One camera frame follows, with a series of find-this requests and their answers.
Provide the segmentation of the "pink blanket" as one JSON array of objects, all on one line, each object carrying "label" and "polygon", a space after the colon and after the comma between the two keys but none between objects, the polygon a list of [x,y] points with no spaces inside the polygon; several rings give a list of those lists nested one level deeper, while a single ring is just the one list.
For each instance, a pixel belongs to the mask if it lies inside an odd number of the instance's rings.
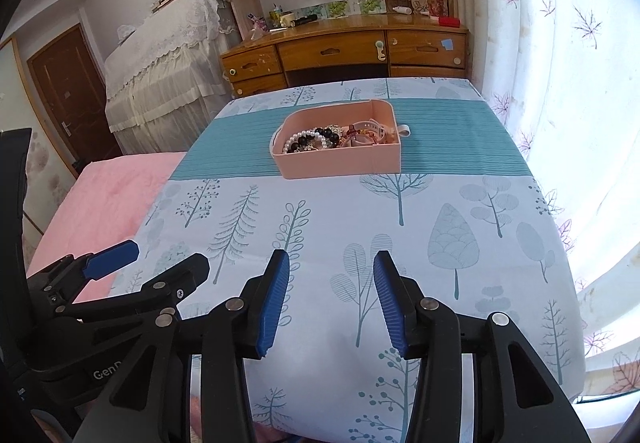
[{"label": "pink blanket", "polygon": [[90,163],[44,231],[29,276],[64,255],[98,252],[134,238],[181,152],[120,156]]}]

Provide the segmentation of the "white lace covered furniture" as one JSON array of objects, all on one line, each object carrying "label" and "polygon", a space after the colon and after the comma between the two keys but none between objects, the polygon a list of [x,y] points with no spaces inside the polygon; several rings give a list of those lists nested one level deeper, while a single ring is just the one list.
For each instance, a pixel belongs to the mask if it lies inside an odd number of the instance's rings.
[{"label": "white lace covered furniture", "polygon": [[232,99],[220,56],[239,43],[229,0],[175,0],[130,33],[105,61],[122,153],[188,150]]}]

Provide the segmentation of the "wooden desk with drawers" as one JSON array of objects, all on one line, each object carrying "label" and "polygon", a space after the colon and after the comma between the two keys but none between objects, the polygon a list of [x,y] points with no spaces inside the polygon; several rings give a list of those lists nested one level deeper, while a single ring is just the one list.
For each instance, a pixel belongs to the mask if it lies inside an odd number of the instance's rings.
[{"label": "wooden desk with drawers", "polygon": [[452,17],[357,15],[244,41],[221,56],[236,97],[374,78],[465,78],[469,31]]}]

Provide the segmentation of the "tree patterned bed sheet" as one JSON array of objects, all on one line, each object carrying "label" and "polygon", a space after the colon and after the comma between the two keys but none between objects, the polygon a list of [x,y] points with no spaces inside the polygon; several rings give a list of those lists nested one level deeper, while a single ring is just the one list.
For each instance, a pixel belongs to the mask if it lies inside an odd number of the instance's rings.
[{"label": "tree patterned bed sheet", "polygon": [[[306,108],[381,99],[410,135],[398,174],[287,180],[269,143]],[[291,263],[276,341],[246,366],[264,426],[328,442],[400,442],[419,366],[392,347],[375,255],[458,313],[510,316],[568,397],[582,392],[582,327],[544,193],[511,137],[465,81],[360,80],[230,103],[210,122],[138,230],[139,259],[113,295],[189,255],[207,281],[180,303],[200,316],[236,296],[274,250]]]}]

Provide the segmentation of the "white floral curtain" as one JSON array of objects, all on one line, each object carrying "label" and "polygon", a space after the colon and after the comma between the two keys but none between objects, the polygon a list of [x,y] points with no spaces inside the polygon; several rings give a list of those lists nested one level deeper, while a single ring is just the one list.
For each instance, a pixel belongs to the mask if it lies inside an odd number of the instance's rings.
[{"label": "white floral curtain", "polygon": [[584,296],[593,427],[639,402],[639,0],[459,0],[472,79],[541,185]]}]

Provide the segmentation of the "pink jewelry box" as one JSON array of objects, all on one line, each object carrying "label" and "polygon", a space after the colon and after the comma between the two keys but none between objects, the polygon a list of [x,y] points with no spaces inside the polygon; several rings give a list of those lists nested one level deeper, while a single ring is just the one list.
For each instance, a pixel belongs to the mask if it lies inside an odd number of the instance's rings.
[{"label": "pink jewelry box", "polygon": [[382,99],[295,111],[273,133],[270,155],[288,180],[398,173],[401,141],[380,145],[357,142],[356,124],[370,119],[390,126],[399,124],[392,104]]}]

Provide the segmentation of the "brown wooden door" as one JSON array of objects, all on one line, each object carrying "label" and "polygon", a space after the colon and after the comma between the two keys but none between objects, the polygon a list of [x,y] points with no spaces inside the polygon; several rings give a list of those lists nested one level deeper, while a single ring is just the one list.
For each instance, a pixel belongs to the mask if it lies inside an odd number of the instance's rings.
[{"label": "brown wooden door", "polygon": [[105,116],[105,85],[81,26],[67,29],[27,59],[44,107],[79,166],[122,155]]}]

